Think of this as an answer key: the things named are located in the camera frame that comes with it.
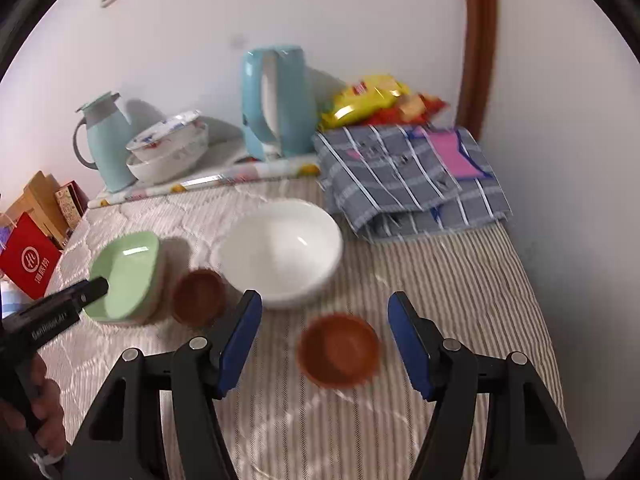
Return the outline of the person's left hand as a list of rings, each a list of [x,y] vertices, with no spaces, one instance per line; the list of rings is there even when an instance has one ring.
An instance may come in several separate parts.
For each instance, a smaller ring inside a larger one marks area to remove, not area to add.
[[[64,427],[64,410],[61,404],[61,389],[47,376],[47,364],[36,353],[29,365],[29,377],[36,387],[38,396],[32,400],[32,412],[41,422],[35,440],[49,455],[58,458],[64,456],[67,448]],[[1,433],[23,431],[26,429],[24,416],[15,406],[6,400],[6,380],[1,381]]]

